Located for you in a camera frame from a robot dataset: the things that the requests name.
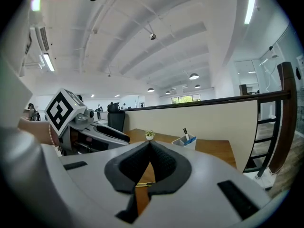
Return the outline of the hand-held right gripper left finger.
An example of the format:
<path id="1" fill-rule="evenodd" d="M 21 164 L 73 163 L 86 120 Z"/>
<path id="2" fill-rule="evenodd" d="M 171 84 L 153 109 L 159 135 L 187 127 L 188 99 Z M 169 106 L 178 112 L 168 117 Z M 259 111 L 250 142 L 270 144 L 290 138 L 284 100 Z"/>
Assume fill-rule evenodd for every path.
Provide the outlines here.
<path id="1" fill-rule="evenodd" d="M 129 194 L 117 192 L 105 176 L 108 161 L 140 143 L 83 155 L 58 157 L 55 149 L 42 145 L 46 165 L 60 201 L 67 211 L 52 219 L 56 228 L 152 228 L 152 222 L 138 217 L 129 224 L 116 217 L 125 210 Z"/>

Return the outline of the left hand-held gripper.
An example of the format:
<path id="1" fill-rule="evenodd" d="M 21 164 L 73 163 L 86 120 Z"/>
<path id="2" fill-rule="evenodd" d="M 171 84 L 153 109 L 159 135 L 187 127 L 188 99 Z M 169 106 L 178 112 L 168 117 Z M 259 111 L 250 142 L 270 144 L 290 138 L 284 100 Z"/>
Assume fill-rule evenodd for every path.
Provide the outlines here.
<path id="1" fill-rule="evenodd" d="M 73 92 L 64 88 L 53 96 L 45 114 L 58 135 L 63 156 L 106 151 L 130 144 L 130 137 L 112 127 L 97 124 L 76 124 L 74 118 L 87 106 Z"/>

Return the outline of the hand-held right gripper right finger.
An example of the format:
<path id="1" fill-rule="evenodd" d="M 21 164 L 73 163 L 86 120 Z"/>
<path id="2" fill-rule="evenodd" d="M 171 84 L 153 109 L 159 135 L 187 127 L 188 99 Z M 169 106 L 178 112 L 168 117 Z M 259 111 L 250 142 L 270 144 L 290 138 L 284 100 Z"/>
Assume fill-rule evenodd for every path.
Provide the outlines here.
<path id="1" fill-rule="evenodd" d="M 161 142 L 185 156 L 192 165 L 187 182 L 175 193 L 153 195 L 136 219 L 136 225 L 234 225 L 241 217 L 218 186 L 232 181 L 258 208 L 270 202 L 267 193 L 253 180 L 223 160 L 207 153 Z"/>

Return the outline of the person's left forearm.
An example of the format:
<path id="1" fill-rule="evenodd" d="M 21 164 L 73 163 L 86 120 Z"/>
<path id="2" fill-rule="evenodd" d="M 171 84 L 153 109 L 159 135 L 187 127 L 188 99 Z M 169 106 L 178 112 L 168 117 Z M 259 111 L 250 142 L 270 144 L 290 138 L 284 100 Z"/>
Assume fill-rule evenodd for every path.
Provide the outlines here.
<path id="1" fill-rule="evenodd" d="M 36 122 L 20 118 L 18 128 L 35 136 L 41 144 L 58 147 L 58 135 L 49 122 Z"/>

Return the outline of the black office chair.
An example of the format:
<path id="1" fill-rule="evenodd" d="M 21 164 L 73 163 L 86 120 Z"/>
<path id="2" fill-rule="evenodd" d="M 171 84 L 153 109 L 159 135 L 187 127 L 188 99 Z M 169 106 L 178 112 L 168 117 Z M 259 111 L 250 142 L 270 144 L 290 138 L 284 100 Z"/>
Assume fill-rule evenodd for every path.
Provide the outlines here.
<path id="1" fill-rule="evenodd" d="M 111 102 L 107 107 L 107 124 L 109 127 L 114 128 L 120 132 L 123 132 L 125 112 L 119 107 L 119 102 Z"/>

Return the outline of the white desk organizer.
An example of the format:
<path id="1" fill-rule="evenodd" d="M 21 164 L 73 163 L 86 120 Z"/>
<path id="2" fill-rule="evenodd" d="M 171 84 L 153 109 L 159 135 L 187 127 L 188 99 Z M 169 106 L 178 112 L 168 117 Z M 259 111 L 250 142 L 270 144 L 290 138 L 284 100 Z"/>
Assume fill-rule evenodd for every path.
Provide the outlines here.
<path id="1" fill-rule="evenodd" d="M 180 147 L 184 147 L 184 148 L 187 148 L 187 149 L 191 149 L 191 150 L 195 150 L 195 147 L 196 147 L 196 141 L 193 141 L 192 143 L 188 144 L 188 145 L 184 145 L 184 143 L 186 142 L 186 137 L 185 136 L 182 136 L 180 137 L 179 139 L 176 139 L 174 140 L 173 142 L 171 142 L 172 144 L 174 145 L 177 145 L 177 146 L 180 146 Z"/>

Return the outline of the window with greenery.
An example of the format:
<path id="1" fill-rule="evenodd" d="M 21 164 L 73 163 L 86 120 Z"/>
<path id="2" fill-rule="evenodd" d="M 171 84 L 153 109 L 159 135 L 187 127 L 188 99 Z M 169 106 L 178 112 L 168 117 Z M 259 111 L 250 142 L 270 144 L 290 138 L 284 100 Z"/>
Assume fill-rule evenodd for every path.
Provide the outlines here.
<path id="1" fill-rule="evenodd" d="M 181 103 L 197 102 L 197 101 L 200 101 L 200 100 L 201 100 L 200 94 L 194 94 L 194 95 L 185 95 L 185 96 L 173 97 L 171 99 L 171 103 L 172 104 L 181 104 Z"/>

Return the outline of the black metal railing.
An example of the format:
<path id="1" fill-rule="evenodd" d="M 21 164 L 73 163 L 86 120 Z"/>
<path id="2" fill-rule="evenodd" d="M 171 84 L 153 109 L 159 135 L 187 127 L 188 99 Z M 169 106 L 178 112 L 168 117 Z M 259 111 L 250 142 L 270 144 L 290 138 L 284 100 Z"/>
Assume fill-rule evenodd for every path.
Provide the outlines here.
<path id="1" fill-rule="evenodd" d="M 282 103 L 281 100 L 270 102 L 274 113 L 268 117 L 262 115 L 262 104 L 258 103 L 256 133 L 252 150 L 243 170 L 244 174 L 255 173 L 256 178 L 262 177 L 270 164 L 279 136 Z"/>

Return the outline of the white ceiling air conditioner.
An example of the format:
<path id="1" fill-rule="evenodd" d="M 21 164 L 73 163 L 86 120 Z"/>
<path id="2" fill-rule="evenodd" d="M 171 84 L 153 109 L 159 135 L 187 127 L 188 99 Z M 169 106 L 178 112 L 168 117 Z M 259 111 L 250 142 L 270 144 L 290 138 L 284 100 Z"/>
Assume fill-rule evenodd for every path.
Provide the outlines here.
<path id="1" fill-rule="evenodd" d="M 49 44 L 45 26 L 35 26 L 30 28 L 32 34 L 36 37 L 42 52 L 49 51 Z"/>

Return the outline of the person's light t-shirt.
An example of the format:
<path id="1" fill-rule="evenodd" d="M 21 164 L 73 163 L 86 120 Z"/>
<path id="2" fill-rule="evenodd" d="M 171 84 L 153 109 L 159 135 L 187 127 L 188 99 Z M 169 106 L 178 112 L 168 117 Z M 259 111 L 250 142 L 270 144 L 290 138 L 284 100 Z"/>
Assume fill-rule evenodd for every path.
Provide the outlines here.
<path id="1" fill-rule="evenodd" d="M 25 75 L 24 65 L 32 44 L 29 23 L 30 1 L 24 0 L 6 28 L 1 40 L 1 55 L 15 73 Z"/>

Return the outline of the white paper notice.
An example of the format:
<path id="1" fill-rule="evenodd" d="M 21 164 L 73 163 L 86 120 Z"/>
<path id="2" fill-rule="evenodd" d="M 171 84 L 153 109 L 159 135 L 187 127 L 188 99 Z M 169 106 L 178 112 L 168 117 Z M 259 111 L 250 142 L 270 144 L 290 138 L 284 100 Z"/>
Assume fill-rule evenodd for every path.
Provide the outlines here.
<path id="1" fill-rule="evenodd" d="M 299 80 L 304 81 L 304 54 L 301 54 L 296 57 L 297 59 L 297 67 L 296 67 L 296 76 Z"/>

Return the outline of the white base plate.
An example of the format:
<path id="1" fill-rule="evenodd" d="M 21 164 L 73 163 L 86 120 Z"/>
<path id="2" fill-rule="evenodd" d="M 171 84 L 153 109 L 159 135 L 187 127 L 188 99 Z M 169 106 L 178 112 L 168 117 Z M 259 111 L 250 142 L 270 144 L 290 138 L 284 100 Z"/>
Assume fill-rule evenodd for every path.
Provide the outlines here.
<path id="1" fill-rule="evenodd" d="M 261 186 L 264 190 L 269 190 L 273 187 L 275 180 L 277 177 L 277 173 L 272 173 L 269 168 L 267 168 L 261 177 L 257 175 L 253 178 L 253 180 Z"/>

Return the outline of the glass partition wall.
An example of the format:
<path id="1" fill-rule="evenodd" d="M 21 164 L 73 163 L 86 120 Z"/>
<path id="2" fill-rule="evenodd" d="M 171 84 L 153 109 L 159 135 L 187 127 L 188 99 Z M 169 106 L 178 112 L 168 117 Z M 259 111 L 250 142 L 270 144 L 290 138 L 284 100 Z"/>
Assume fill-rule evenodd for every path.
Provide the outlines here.
<path id="1" fill-rule="evenodd" d="M 304 48 L 295 29 L 289 25 L 281 37 L 260 58 L 264 70 L 266 92 L 282 90 L 280 73 L 283 62 L 289 62 L 297 92 L 296 133 L 304 138 Z"/>

